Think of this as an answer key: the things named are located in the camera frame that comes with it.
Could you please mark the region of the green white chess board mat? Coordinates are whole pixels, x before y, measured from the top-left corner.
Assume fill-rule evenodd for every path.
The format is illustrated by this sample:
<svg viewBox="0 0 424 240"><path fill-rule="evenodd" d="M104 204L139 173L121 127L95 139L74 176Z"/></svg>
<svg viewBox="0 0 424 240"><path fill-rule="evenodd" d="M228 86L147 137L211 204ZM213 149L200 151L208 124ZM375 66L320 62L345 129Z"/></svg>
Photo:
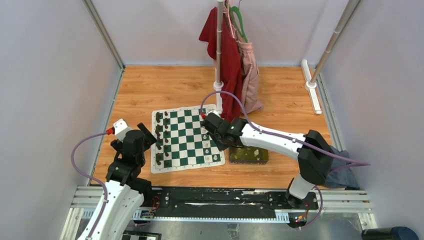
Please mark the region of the green white chess board mat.
<svg viewBox="0 0 424 240"><path fill-rule="evenodd" d="M206 129L201 126L203 119L200 113L215 109L214 104L205 104L203 108L197 105L153 111L152 131L157 142L150 148L151 173L224 165L225 153L218 150ZM203 139L203 135L207 135L208 139ZM209 147L203 147L202 142L209 142ZM209 154L205 154L205 149L209 149ZM219 155L218 161L213 160L214 155Z"/></svg>

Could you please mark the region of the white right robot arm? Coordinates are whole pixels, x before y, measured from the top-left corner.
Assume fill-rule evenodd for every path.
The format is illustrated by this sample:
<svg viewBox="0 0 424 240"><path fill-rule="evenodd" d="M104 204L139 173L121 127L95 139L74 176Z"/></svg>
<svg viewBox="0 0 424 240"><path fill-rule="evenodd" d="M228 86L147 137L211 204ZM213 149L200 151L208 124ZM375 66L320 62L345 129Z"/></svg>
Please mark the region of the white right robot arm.
<svg viewBox="0 0 424 240"><path fill-rule="evenodd" d="M307 134L287 133L239 117L229 122L214 110L208 113L202 112L200 116L201 126L220 151L230 147L241 149L255 147L297 161L299 173L291 180L285 193L285 202L290 208L301 207L315 186L325 184L335 154L319 132L310 130Z"/></svg>

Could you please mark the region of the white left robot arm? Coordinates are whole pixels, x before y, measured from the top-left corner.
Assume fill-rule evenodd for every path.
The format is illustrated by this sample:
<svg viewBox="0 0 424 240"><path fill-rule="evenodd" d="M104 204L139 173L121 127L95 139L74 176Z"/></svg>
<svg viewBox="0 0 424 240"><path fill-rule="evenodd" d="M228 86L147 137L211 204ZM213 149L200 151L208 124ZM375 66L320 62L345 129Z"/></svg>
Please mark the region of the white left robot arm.
<svg viewBox="0 0 424 240"><path fill-rule="evenodd" d="M139 178L146 163L145 151L156 143L154 135L143 123L135 129L119 119L101 135L115 135L110 143L115 150L106 181L89 176L102 187L93 215L79 236L80 240L120 240L136 210L153 201L152 183Z"/></svg>

